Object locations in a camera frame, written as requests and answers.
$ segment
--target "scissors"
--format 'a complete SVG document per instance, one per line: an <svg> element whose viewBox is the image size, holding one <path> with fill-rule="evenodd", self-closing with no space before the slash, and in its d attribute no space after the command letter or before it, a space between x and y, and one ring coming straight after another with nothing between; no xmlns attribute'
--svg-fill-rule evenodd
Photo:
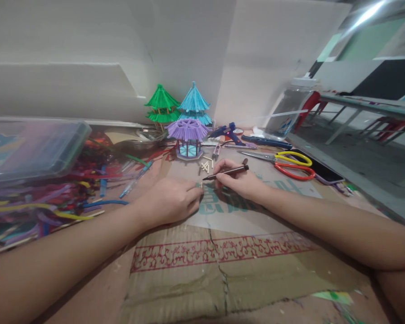
<svg viewBox="0 0 405 324"><path fill-rule="evenodd" d="M274 164L275 169L281 171L286 176L289 176L290 178L293 178L295 180L308 181L308 180L315 178L315 171L313 171L311 168L309 168L312 165L312 161L307 156L304 156L303 154L300 154L297 152L283 151L283 152L276 153L275 155L268 154L268 153L244 152L244 151L239 151L239 153L249 155L251 157L258 158L261 160L272 162ZM306 162L300 162L300 161L288 158L284 155L294 155L299 158L302 158ZM289 161L294 164L277 163L276 162L277 159ZM303 170L304 172L307 172L309 175L308 176L298 176L298 175L295 175L295 174L292 174L292 173L286 171L285 168Z"/></svg>

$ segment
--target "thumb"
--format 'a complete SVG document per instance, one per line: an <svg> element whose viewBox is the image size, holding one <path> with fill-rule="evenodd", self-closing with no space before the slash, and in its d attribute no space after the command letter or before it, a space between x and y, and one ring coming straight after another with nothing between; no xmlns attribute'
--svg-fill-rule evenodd
<svg viewBox="0 0 405 324"><path fill-rule="evenodd" d="M224 186L230 187L231 189L234 189L237 181L236 179L223 173L218 173L216 175L216 179L218 179Z"/></svg>

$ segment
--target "blue glue gun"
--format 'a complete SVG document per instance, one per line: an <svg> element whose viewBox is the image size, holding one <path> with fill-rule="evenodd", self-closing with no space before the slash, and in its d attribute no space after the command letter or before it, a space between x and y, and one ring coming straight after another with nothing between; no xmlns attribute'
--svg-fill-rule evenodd
<svg viewBox="0 0 405 324"><path fill-rule="evenodd" d="M226 140L232 140L236 145L246 146L236 134L234 134L235 123L229 123L228 126L219 127L213 133L210 134L209 138L215 138L224 135Z"/></svg>
<svg viewBox="0 0 405 324"><path fill-rule="evenodd" d="M292 144L290 143L285 143L285 142L280 142L276 141L274 139L264 139L261 137L256 137L256 136L245 136L242 135L242 140L245 140L247 142L252 142L258 145L268 145L268 146L275 146L275 147L280 147L286 150L291 150L293 148Z"/></svg>

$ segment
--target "pagoda model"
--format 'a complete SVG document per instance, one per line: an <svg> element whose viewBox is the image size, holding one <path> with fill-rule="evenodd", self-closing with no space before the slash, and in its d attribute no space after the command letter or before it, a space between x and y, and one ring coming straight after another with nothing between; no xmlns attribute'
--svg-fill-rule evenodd
<svg viewBox="0 0 405 324"><path fill-rule="evenodd" d="M165 128L168 129L168 138L177 139L175 147L178 158L191 161L198 160L203 155L201 142L209 129L198 119L179 119Z"/></svg>
<svg viewBox="0 0 405 324"><path fill-rule="evenodd" d="M164 131L163 124L175 122L180 116L180 112L175 108L180 106L180 103L166 92L161 84L157 85L153 97L144 106L152 107L147 118L154 122L158 130Z"/></svg>
<svg viewBox="0 0 405 324"><path fill-rule="evenodd" d="M186 98L178 109L183 110L179 119L198 119L203 125L212 123L212 119L204 112L210 109L210 104L208 104L199 93L195 86L195 81L192 82L192 88L190 88Z"/></svg>

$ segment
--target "light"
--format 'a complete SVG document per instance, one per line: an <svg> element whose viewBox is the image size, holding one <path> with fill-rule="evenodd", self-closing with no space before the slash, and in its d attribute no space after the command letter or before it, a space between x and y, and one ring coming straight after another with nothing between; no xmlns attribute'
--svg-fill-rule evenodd
<svg viewBox="0 0 405 324"><path fill-rule="evenodd" d="M361 25L363 22L371 18L375 13L383 6L385 3L385 0L378 2L376 5L373 7L369 8L361 17L360 19L351 27L350 30L353 30L357 28L359 25Z"/></svg>

